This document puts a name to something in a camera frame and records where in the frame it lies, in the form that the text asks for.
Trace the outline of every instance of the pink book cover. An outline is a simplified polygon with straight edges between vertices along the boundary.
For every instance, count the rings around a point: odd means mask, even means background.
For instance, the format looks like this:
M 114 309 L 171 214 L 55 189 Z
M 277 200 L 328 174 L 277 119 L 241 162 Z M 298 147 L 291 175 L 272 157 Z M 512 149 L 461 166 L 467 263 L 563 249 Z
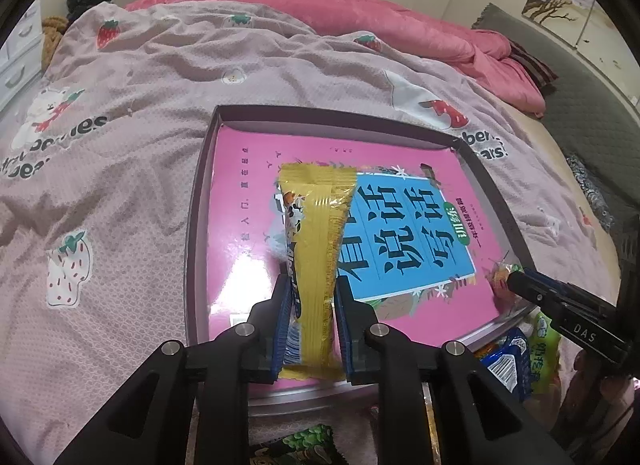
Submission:
M 207 233 L 211 339 L 271 297 L 286 260 L 286 211 L 276 186 L 286 162 L 358 168 L 338 273 L 380 321 L 440 346 L 499 315 L 486 277 L 504 254 L 456 153 L 222 125 Z

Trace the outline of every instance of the door handle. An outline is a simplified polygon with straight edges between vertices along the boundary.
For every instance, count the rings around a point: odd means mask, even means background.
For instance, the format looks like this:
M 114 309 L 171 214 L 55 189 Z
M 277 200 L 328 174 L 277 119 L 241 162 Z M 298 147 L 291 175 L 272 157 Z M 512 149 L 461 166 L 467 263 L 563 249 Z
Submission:
M 20 73 L 18 73 L 17 78 L 12 79 L 11 77 L 9 77 L 4 83 L 4 85 L 7 86 L 8 88 L 15 88 L 16 86 L 18 86 L 18 83 L 22 80 L 24 76 L 24 68 L 25 68 L 25 65 L 22 65 L 22 69 L 20 70 Z
M 21 38 L 26 38 L 31 33 L 32 30 L 33 30 L 33 25 L 29 25 L 28 28 L 23 28 L 20 32 L 18 32 L 18 35 Z

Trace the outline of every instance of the white dresser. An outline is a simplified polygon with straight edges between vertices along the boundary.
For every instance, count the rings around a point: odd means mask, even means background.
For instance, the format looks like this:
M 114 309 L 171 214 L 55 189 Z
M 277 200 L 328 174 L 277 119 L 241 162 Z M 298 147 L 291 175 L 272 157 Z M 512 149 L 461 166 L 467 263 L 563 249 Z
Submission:
M 0 111 L 42 67 L 42 17 L 34 1 L 0 48 Z

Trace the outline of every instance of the pink comforter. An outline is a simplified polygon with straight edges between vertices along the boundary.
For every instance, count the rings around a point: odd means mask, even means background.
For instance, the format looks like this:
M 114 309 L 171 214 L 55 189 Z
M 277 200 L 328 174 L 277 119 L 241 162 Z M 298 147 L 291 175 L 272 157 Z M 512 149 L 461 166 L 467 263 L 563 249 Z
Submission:
M 126 8 L 183 1 L 202 0 L 138 0 Z M 449 64 L 521 111 L 541 114 L 545 110 L 540 91 L 524 68 L 508 58 L 509 41 L 498 32 L 469 30 L 383 0 L 228 1 L 268 5 L 306 23 L 321 36 L 372 32 L 396 50 Z

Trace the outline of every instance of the blue snack package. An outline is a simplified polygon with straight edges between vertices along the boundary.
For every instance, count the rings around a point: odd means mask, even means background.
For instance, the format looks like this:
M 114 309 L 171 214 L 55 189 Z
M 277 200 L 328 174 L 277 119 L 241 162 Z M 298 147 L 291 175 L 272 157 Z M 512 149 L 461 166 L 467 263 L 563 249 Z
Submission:
M 500 347 L 482 357 L 484 364 L 520 402 L 531 395 L 529 343 L 519 328 L 511 328 Z

